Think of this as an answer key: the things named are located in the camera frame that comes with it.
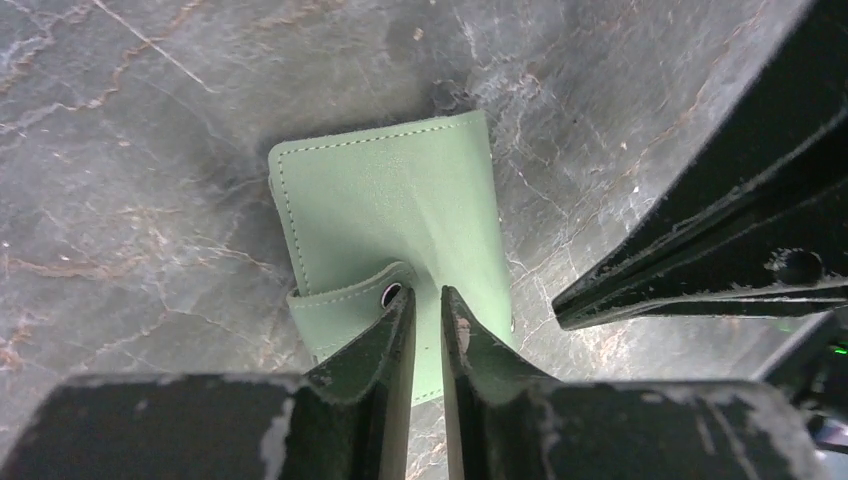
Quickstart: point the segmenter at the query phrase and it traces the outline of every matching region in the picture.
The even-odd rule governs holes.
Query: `snap button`
[[[386,287],[386,289],[383,290],[383,295],[380,297],[380,306],[383,308],[388,307],[389,304],[392,303],[392,300],[394,300],[394,298],[397,296],[397,294],[400,293],[400,290],[402,288],[403,285],[398,282],[395,282]]]

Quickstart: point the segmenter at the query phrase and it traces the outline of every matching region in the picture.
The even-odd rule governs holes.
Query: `stitching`
[[[451,128],[463,127],[465,125],[471,125],[471,124],[474,124],[474,123],[479,123],[480,121],[481,121],[481,119],[471,120],[471,121],[464,122],[464,123],[455,123],[453,125],[442,125],[440,127],[425,128],[425,129],[422,129],[422,130],[413,130],[411,132],[396,133],[396,134],[393,134],[393,135],[384,135],[382,137],[367,138],[365,140],[355,140],[355,141],[352,141],[352,142],[337,143],[337,144],[334,144],[334,145],[320,145],[320,146],[317,146],[317,147],[298,148],[298,149],[295,149],[295,150],[280,152],[279,157],[277,157],[277,164],[280,167],[280,184],[283,187],[283,195],[286,197],[286,210],[288,211],[288,214],[289,214],[289,224],[291,225],[291,228],[292,228],[292,236],[294,237],[294,248],[295,248],[295,250],[297,250],[297,261],[300,264],[300,272],[303,273],[303,281],[304,281],[304,283],[306,283],[306,294],[309,295],[309,294],[312,293],[312,291],[309,288],[309,277],[306,275],[306,267],[303,265],[303,255],[300,252],[300,242],[297,239],[297,229],[295,228],[295,225],[294,225],[294,215],[292,215],[292,211],[291,211],[291,202],[289,201],[289,192],[286,190],[286,179],[283,176],[283,157],[284,156],[291,155],[293,153],[299,153],[299,152],[309,152],[309,151],[312,151],[312,150],[323,150],[323,149],[326,149],[326,148],[346,147],[348,145],[357,145],[357,144],[360,144],[360,143],[376,142],[376,141],[380,141],[380,140],[388,140],[390,138],[408,137],[410,135],[418,135],[418,134],[421,134],[421,133],[438,132],[439,130],[448,130],[448,129],[451,129]]]
[[[437,389],[435,389],[435,390],[433,390],[432,392],[422,393],[421,395],[418,395],[417,397],[415,397],[415,399],[414,399],[414,400],[412,400],[412,401],[413,401],[413,402],[417,402],[418,400],[421,400],[421,399],[422,399],[422,398],[424,398],[424,397],[429,397],[430,395],[434,395],[434,394],[436,394],[436,393],[439,393],[439,389],[438,389],[438,388],[437,388]]]
[[[398,271],[397,274],[399,274],[398,276],[402,276],[403,278],[405,278],[407,281],[409,281],[412,278],[407,272],[404,272],[404,271]],[[389,275],[388,277],[386,277],[386,280],[394,280],[394,279],[395,279],[394,273]],[[297,309],[301,309],[301,308],[309,308],[309,307],[320,307],[321,305],[328,305],[330,303],[343,302],[345,300],[350,300],[351,298],[355,298],[355,297],[358,297],[358,296],[363,295],[365,293],[368,293],[371,290],[374,290],[375,288],[379,288],[381,286],[383,286],[382,281],[375,283],[374,285],[371,285],[370,287],[366,288],[365,290],[361,290],[361,291],[356,292],[356,293],[351,293],[350,295],[346,295],[346,296],[341,297],[341,298],[334,298],[334,299],[331,299],[331,300],[325,300],[325,301],[319,302],[319,303],[308,303],[308,304],[303,304],[303,305],[296,305],[296,306],[292,307],[292,310],[297,310]]]
[[[344,340],[344,341],[341,341],[341,342],[331,343],[330,345],[322,345],[322,346],[316,348],[315,351],[318,352],[318,353],[323,353],[327,350],[332,350],[333,347],[336,347],[336,346],[339,346],[339,345],[347,345],[350,342],[351,342],[350,340]],[[330,355],[327,355],[327,358],[331,357],[333,355],[333,353],[331,353]]]
[[[465,122],[465,123],[456,123],[456,124],[453,124],[453,125],[442,125],[441,127],[425,128],[423,130],[413,130],[411,132],[405,132],[405,133],[395,133],[393,135],[385,135],[385,136],[382,136],[382,137],[366,138],[364,140],[354,140],[352,142],[337,143],[335,145],[319,145],[317,147],[298,148],[296,150],[289,150],[287,152],[280,152],[280,157],[283,157],[285,155],[291,155],[292,153],[309,152],[309,151],[312,151],[312,150],[323,150],[325,148],[346,147],[348,145],[357,145],[357,144],[360,144],[360,143],[377,142],[377,141],[380,141],[380,140],[388,140],[390,138],[408,137],[410,135],[418,135],[419,133],[437,132],[439,130],[447,130],[447,129],[450,129],[450,128],[456,128],[456,127],[462,127],[462,126],[465,126],[465,125],[471,125],[472,123],[478,123],[479,121],[480,121],[479,119],[478,120],[471,120],[471,121]]]
[[[327,301],[319,302],[319,303],[310,303],[310,304],[307,304],[307,305],[298,305],[298,306],[293,307],[293,308],[295,310],[297,310],[299,308],[320,307],[321,305],[328,305],[330,303],[343,302],[345,300],[350,300],[351,298],[355,298],[355,297],[358,297],[358,296],[363,295],[365,293],[368,293],[371,290],[374,290],[375,288],[377,288],[379,286],[380,286],[380,284],[371,285],[370,287],[366,288],[365,290],[362,290],[361,292],[351,293],[350,295],[346,295],[346,296],[341,297],[341,298],[334,298],[332,300],[327,300]]]
[[[294,216],[291,213],[291,202],[289,201],[289,192],[286,190],[286,177],[283,176],[283,161],[280,160],[280,184],[283,187],[283,196],[286,197],[286,211],[289,212],[289,224],[292,227],[292,236],[294,237],[294,248],[297,250],[297,261],[300,263],[300,272],[303,273],[303,281],[306,283],[306,294],[309,295],[309,277],[306,276],[306,267],[303,266],[303,255],[300,253],[300,242],[297,239],[297,230],[294,228]]]

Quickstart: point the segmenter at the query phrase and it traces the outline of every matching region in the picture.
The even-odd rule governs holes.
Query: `gray marble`
[[[569,380],[745,376],[796,320],[565,333],[551,298],[704,142],[801,0],[0,1],[0,455],[86,371],[303,370],[264,156],[489,115],[521,353]],[[409,479],[446,478],[438,402]]]

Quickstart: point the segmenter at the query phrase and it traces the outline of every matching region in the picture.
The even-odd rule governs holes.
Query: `wallet flap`
[[[306,348],[323,362],[364,332],[383,314],[383,293],[395,283],[410,286],[412,269],[395,262],[348,287],[302,297],[288,295],[292,318]]]

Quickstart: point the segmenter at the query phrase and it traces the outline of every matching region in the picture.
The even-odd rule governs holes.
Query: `wallet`
[[[413,405],[442,394],[442,286],[513,345],[483,112],[284,142],[268,160],[297,283],[289,308],[318,361],[373,324],[400,287],[417,305]]]

